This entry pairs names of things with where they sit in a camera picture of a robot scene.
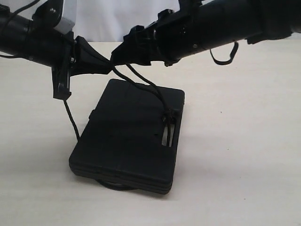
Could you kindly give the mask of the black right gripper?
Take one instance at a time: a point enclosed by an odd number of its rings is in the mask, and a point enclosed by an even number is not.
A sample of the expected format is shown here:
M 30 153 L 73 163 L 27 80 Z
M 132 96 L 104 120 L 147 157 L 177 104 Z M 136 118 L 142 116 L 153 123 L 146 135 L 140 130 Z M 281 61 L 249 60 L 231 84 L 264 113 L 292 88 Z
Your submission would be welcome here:
M 136 25 L 123 37 L 123 43 L 111 53 L 114 65 L 150 66 L 161 61 L 166 66 L 195 54 L 195 10 L 169 9 L 158 13 L 157 21 L 148 26 Z

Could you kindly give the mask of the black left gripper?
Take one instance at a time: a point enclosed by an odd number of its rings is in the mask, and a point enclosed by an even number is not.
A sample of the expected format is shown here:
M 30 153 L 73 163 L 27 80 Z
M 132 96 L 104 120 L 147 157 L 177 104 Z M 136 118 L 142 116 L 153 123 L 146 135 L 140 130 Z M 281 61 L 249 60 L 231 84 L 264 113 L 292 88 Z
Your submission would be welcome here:
M 109 74 L 112 63 L 109 59 L 98 53 L 81 36 L 75 39 L 71 63 L 71 76 L 82 74 Z M 65 54 L 67 46 L 74 43 L 74 32 L 62 35 L 55 31 L 38 32 L 28 38 L 28 60 L 52 67 L 53 98 L 69 98 L 70 72 L 59 65 Z

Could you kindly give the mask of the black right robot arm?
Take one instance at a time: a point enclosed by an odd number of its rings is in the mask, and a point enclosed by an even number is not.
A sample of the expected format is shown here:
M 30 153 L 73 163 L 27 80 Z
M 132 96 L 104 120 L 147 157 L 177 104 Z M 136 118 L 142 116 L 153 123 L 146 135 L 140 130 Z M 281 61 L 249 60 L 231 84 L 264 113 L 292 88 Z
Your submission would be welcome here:
M 281 40 L 301 31 L 298 0 L 181 0 L 148 26 L 133 27 L 111 54 L 115 65 L 166 66 L 229 43 Z

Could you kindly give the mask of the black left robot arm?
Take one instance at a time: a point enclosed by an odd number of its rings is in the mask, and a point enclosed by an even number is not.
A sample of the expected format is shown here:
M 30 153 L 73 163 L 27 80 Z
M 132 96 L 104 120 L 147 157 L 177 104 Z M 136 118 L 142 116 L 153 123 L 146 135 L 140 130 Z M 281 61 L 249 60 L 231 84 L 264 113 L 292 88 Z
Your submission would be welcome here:
M 109 59 L 98 53 L 81 36 L 66 34 L 55 28 L 62 14 L 58 4 L 44 3 L 32 19 L 13 16 L 5 5 L 0 7 L 0 50 L 51 67 L 53 97 L 67 100 L 71 96 L 70 78 L 81 74 L 108 74 Z

